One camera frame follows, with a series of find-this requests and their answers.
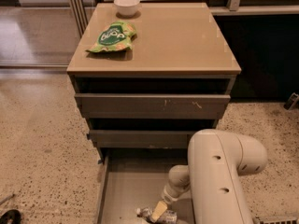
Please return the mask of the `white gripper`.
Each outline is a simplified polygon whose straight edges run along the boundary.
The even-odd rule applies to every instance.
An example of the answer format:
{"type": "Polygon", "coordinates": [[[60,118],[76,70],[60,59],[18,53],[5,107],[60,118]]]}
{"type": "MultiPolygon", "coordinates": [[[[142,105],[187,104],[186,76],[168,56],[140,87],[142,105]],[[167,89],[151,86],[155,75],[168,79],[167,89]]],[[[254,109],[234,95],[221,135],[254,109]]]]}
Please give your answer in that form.
{"type": "Polygon", "coordinates": [[[162,201],[157,203],[150,216],[150,220],[155,223],[167,210],[167,205],[176,202],[180,196],[181,193],[177,189],[174,189],[170,184],[166,184],[161,194],[162,201]]]}

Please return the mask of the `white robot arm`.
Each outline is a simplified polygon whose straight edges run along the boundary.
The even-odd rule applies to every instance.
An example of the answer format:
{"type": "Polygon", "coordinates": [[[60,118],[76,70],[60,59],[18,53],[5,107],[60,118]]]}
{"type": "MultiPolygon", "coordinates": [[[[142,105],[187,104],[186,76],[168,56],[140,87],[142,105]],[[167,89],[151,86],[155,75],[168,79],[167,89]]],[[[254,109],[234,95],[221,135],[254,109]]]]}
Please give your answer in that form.
{"type": "Polygon", "coordinates": [[[201,130],[190,139],[187,160],[170,169],[162,191],[165,203],[188,191],[196,224],[253,224],[239,177],[256,175],[267,165],[267,151],[259,140],[201,130]]]}

